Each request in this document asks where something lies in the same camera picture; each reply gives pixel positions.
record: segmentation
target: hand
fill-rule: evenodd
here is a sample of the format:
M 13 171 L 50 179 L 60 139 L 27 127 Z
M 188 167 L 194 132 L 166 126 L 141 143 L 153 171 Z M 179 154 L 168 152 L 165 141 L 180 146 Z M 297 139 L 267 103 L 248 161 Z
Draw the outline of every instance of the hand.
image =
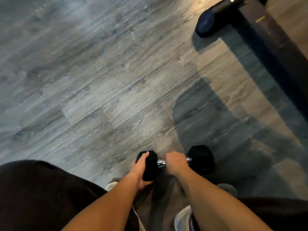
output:
M 176 174 L 189 166 L 187 165 L 186 156 L 182 153 L 173 151 L 166 154 L 166 166 L 168 173 Z
M 135 174 L 138 179 L 137 183 L 137 189 L 142 190 L 145 186 L 151 184 L 151 181 L 143 181 L 142 177 L 145 170 L 145 159 L 149 156 L 149 152 L 142 154 L 138 162 L 136 163 L 136 160 L 134 160 L 132 164 L 132 168 L 129 173 Z

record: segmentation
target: person's left hand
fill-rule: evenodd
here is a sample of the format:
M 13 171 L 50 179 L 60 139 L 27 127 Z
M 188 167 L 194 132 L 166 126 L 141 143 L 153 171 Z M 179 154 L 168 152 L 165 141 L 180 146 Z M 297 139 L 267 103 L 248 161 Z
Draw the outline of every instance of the person's left hand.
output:
M 137 176 L 138 183 L 137 183 L 137 189 L 142 190 L 145 186 L 151 184 L 151 181 L 143 181 L 142 177 L 145 170 L 145 159 L 149 156 L 149 152 L 142 154 L 138 162 L 136 163 L 136 160 L 134 160 L 132 164 L 132 168 L 130 170 L 130 173 L 133 173 Z

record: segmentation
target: yellow sticker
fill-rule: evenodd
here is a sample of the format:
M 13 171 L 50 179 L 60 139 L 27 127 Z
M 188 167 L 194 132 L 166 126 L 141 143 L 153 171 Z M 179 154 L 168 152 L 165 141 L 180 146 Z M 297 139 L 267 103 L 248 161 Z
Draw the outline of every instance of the yellow sticker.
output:
M 257 22 L 260 22 L 262 19 L 264 19 L 265 18 L 265 15 L 264 16 L 262 16 L 261 18 L 259 18 L 257 21 L 256 21 L 256 23 Z

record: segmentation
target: black dumbbell weight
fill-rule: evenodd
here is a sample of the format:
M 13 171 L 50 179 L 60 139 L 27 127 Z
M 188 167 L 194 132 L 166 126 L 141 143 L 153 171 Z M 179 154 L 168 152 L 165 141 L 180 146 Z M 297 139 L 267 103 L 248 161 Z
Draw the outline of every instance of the black dumbbell weight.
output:
M 140 159 L 142 154 L 146 152 L 147 151 L 141 151 L 137 156 L 136 162 Z M 188 151 L 186 160 L 191 169 L 198 174 L 211 173 L 215 167 L 213 154 L 205 145 L 191 147 Z M 142 179 L 144 181 L 153 181 L 160 174 L 159 168 L 164 167 L 166 162 L 164 160 L 158 160 L 157 154 L 154 151 L 149 151 L 149 156 L 145 160 L 145 165 L 146 167 Z

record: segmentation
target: chrome dumbbell handle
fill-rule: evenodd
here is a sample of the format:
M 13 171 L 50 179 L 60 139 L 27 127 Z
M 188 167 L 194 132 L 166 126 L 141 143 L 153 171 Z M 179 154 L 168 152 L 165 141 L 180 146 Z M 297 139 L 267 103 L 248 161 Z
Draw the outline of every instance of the chrome dumbbell handle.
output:
M 187 157 L 186 161 L 187 161 L 187 164 L 190 165 L 193 160 L 191 158 Z M 157 161 L 157 165 L 158 165 L 159 168 L 164 167 L 164 166 L 166 166 L 166 161 L 162 160 L 162 159 L 159 159 Z

